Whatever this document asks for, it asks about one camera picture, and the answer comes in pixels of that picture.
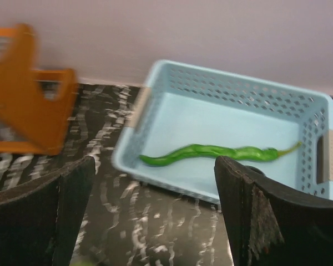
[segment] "marble table surface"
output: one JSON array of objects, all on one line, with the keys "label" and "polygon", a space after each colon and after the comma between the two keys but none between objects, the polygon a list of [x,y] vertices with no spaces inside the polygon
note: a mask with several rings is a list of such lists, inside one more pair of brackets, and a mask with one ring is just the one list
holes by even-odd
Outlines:
[{"label": "marble table surface", "polygon": [[114,146],[137,93],[127,86],[81,85],[61,154],[0,154],[0,191],[91,155],[97,176],[72,262],[232,265],[219,206],[139,183],[112,167]]}]

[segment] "basket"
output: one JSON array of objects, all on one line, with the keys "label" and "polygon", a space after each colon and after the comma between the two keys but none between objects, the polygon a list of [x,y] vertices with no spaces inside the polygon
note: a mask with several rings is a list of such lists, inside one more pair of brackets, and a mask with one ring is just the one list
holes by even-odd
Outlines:
[{"label": "basket", "polygon": [[255,146],[295,152],[272,162],[240,161],[268,178],[333,200],[333,100],[328,95],[166,60],[152,67],[112,162],[140,181],[219,203],[214,159],[150,167],[139,155],[163,156],[189,144]]}]

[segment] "basket handle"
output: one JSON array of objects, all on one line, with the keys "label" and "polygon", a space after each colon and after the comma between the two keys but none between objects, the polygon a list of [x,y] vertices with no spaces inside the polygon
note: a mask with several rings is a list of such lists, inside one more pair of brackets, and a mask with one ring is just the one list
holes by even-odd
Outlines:
[{"label": "basket handle", "polygon": [[128,122],[126,123],[127,127],[132,127],[134,129],[137,129],[139,127],[140,119],[143,116],[151,92],[152,90],[150,87],[144,86],[140,89],[133,105],[133,115],[129,118]]},{"label": "basket handle", "polygon": [[333,130],[317,141],[317,184],[333,181]]}]

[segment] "orange wooden rack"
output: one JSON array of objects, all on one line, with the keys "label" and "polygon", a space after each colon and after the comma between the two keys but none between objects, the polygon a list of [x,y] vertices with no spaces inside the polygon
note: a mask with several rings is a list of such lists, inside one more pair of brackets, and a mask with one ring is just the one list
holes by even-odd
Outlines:
[{"label": "orange wooden rack", "polygon": [[[74,70],[33,70],[36,40],[29,25],[0,28],[0,37],[11,37],[0,59],[0,121],[26,139],[0,141],[0,152],[59,154],[77,96]],[[60,81],[56,97],[46,99],[37,80]]]}]

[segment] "basket bottom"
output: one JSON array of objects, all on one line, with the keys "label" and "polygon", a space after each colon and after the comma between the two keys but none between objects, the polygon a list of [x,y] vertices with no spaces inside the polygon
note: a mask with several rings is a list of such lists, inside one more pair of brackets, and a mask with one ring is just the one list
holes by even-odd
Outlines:
[{"label": "basket bottom", "polygon": [[[294,122],[166,93],[142,154],[163,156],[189,144],[284,150],[296,143],[298,137],[299,125]],[[295,151],[273,162],[241,163],[296,188],[298,161],[299,152]],[[189,191],[214,201],[219,199],[214,163],[213,158],[190,158],[165,167],[139,162],[137,170],[157,182],[180,188],[180,192]]]}]

